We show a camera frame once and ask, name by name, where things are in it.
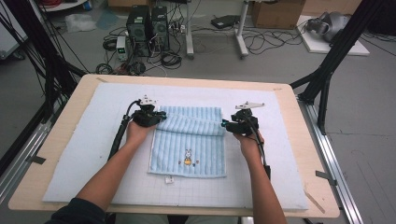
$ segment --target table leg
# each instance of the table leg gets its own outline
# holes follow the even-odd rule
[[[191,0],[187,0],[187,27],[186,27],[186,49],[187,57],[190,59],[194,58],[194,46],[192,45],[192,33],[191,33]]]
[[[239,27],[235,29],[236,40],[238,41],[239,48],[241,49],[241,58],[248,56],[248,49],[245,44],[244,38],[242,37],[242,32],[244,30],[245,18],[248,13],[248,0],[244,0],[244,5],[242,6],[241,18],[239,19]]]

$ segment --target towel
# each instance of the towel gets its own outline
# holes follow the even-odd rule
[[[224,128],[219,107],[161,106],[167,119],[154,134],[149,172],[224,177]]]

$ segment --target white mat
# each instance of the white mat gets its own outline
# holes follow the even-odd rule
[[[312,19],[315,17],[310,17],[310,16],[300,16],[300,19],[297,21],[297,25],[308,21],[309,19]],[[300,27],[297,27],[297,30],[300,33],[303,33],[303,41],[305,43],[306,48],[308,49],[308,52],[310,53],[328,53],[330,51],[329,43],[324,41],[324,39],[315,33],[315,31],[306,31],[304,33],[304,26],[301,25]],[[361,42],[356,41],[355,45],[350,49],[349,53],[347,55],[359,55],[359,56],[368,56],[370,55],[369,50],[365,48]]]
[[[96,89],[58,162],[43,201],[68,202],[78,193],[106,163],[128,105],[145,94],[158,100],[157,106],[219,106],[226,119],[231,119],[231,114],[236,112],[235,105],[245,101],[265,103],[265,107],[252,111],[259,118],[265,138],[264,149],[272,168],[276,194],[285,210],[307,209],[301,179],[273,92],[112,83],[100,84]],[[135,154],[113,203],[252,207],[248,167],[239,143],[231,133],[225,135],[225,178],[174,176],[175,183],[165,184],[163,175],[148,174],[151,143],[152,134]]]

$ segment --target forearm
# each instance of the forearm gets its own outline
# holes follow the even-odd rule
[[[76,197],[94,203],[106,211],[137,149],[138,145],[134,144],[120,148]]]
[[[282,207],[260,160],[249,161],[254,223],[287,223]]]

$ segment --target cardboard box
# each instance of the cardboard box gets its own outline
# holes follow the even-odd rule
[[[306,0],[302,14],[305,16],[320,16],[325,11],[338,11],[352,15],[360,3],[361,0]]]
[[[133,5],[147,5],[151,7],[150,0],[107,0],[108,6],[116,10],[129,11]]]
[[[282,0],[274,4],[255,3],[253,23],[258,28],[294,29],[305,0]]]

